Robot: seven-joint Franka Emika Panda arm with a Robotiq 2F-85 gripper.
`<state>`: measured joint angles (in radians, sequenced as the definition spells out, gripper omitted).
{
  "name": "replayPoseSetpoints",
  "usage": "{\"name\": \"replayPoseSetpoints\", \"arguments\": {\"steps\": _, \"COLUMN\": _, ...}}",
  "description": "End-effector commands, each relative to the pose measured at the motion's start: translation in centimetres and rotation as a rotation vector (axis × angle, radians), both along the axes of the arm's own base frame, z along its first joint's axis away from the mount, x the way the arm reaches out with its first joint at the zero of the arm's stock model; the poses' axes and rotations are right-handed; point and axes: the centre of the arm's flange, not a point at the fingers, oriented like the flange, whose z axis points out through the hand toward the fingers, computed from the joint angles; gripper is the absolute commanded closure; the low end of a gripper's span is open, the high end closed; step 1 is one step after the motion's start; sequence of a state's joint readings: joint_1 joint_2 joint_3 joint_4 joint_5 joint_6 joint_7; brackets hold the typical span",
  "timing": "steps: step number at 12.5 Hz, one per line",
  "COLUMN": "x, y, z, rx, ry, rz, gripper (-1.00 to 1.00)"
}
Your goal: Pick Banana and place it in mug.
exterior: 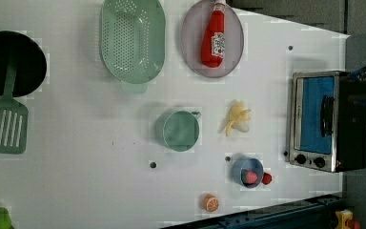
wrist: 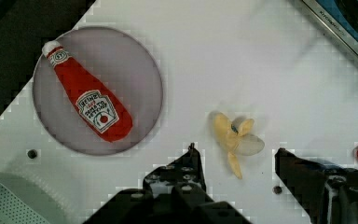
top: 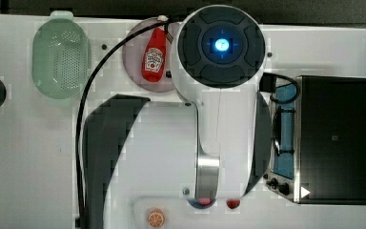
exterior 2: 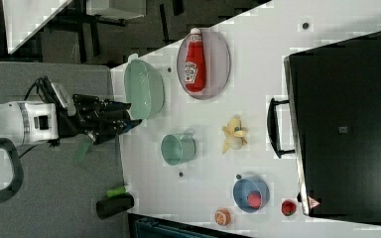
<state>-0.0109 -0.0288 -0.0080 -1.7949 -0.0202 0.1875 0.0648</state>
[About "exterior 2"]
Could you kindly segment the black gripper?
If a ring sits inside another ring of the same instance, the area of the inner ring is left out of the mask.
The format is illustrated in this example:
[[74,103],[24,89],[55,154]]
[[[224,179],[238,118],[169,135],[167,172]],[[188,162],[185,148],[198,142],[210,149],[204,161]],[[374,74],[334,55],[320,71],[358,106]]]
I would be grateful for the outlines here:
[[[88,136],[94,145],[113,139],[108,122],[104,118],[107,111],[123,111],[131,108],[130,103],[109,101],[97,96],[75,94],[73,96],[75,113],[69,116],[61,106],[57,109],[59,138],[71,138],[79,134]],[[139,126],[141,119],[118,120],[111,129],[118,135],[124,134]]]

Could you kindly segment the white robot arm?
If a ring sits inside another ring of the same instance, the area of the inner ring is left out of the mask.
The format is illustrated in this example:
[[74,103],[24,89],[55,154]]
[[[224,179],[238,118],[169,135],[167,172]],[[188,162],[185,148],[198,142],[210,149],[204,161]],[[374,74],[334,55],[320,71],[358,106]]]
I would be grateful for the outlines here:
[[79,134],[95,145],[129,132],[142,123],[129,114],[129,103],[76,94],[68,101],[0,103],[0,159],[9,161],[10,178],[0,186],[0,203],[14,197],[24,181],[18,148],[50,143]]

